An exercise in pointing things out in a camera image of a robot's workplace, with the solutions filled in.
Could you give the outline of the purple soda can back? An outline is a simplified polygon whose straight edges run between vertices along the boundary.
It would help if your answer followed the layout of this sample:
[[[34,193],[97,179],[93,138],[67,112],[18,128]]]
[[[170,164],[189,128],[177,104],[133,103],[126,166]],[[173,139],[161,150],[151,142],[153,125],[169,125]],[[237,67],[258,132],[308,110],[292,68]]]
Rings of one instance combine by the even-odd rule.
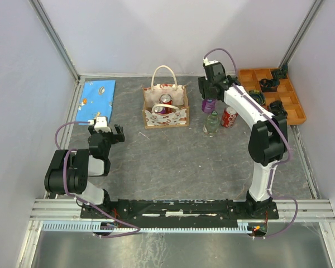
[[[202,101],[202,111],[204,113],[212,113],[215,110],[216,99],[204,99]]]

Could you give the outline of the red soda can front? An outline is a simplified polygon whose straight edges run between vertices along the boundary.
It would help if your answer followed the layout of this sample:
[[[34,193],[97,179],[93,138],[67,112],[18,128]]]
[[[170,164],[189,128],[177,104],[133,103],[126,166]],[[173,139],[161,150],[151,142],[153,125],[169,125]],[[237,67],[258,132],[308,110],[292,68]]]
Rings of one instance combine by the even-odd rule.
[[[232,128],[237,116],[238,113],[234,108],[231,106],[226,107],[221,118],[221,125],[225,128]]]

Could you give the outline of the red soda can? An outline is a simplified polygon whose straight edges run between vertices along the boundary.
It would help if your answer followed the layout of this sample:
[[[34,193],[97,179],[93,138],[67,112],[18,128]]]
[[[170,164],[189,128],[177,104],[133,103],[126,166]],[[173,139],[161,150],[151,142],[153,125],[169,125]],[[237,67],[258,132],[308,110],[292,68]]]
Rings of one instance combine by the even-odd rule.
[[[237,116],[238,113],[234,108],[231,106],[226,107],[221,118],[221,125],[225,128],[232,128]]]
[[[172,105],[173,104],[173,99],[172,99],[171,95],[169,95],[169,94],[163,94],[160,97],[160,103],[161,104]]]

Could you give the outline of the clear glass beverage bottle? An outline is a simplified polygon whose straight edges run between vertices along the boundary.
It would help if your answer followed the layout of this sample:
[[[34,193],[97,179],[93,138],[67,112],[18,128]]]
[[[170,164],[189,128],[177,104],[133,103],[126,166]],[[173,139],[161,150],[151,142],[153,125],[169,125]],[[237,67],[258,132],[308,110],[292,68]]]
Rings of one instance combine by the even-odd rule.
[[[217,111],[213,111],[205,120],[203,131],[209,137],[213,137],[219,127],[219,117]]]

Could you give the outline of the patterned canvas tote bag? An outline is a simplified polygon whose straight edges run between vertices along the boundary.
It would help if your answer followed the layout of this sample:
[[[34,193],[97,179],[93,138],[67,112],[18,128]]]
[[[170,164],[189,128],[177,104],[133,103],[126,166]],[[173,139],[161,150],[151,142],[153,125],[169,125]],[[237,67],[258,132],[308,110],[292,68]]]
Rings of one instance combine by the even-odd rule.
[[[155,76],[160,69],[166,69],[171,73],[174,80],[169,83],[155,83]],[[160,97],[163,94],[171,95],[173,104],[168,105],[167,114],[152,113],[152,107],[160,103]],[[143,109],[142,116],[146,129],[168,128],[168,127],[187,127],[189,126],[189,103],[186,85],[178,83],[173,70],[166,66],[158,66],[151,78],[151,85],[143,89]]]

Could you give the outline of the red soda can back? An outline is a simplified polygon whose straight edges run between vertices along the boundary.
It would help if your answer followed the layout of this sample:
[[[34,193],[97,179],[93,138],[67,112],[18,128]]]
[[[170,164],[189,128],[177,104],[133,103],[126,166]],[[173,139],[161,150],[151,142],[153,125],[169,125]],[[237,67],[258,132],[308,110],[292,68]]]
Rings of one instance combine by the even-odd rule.
[[[172,105],[173,104],[173,99],[172,99],[171,95],[169,95],[169,94],[163,94],[160,97],[160,103],[161,104]]]

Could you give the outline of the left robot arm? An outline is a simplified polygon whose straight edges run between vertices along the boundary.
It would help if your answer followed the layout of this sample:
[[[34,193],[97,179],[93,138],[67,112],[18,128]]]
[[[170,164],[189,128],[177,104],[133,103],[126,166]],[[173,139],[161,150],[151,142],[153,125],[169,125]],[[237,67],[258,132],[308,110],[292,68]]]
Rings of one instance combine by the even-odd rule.
[[[56,150],[45,175],[45,190],[50,194],[73,194],[93,205],[93,212],[101,218],[112,213],[110,196],[105,189],[94,186],[89,177],[107,176],[111,167],[109,152],[112,145],[125,141],[123,127],[114,126],[116,133],[95,130],[89,126],[88,148],[71,153],[64,166],[68,150]]]

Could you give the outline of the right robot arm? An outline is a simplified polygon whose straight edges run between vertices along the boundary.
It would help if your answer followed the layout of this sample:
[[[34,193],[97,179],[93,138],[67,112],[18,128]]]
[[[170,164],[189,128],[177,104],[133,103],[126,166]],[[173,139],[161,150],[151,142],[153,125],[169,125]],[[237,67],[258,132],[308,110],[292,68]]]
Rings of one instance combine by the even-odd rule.
[[[252,184],[247,191],[245,212],[251,218],[264,214],[272,203],[272,184],[284,153],[290,150],[286,117],[260,106],[219,61],[203,60],[205,76],[198,78],[203,99],[219,100],[233,108],[251,129],[248,152],[254,161]]]

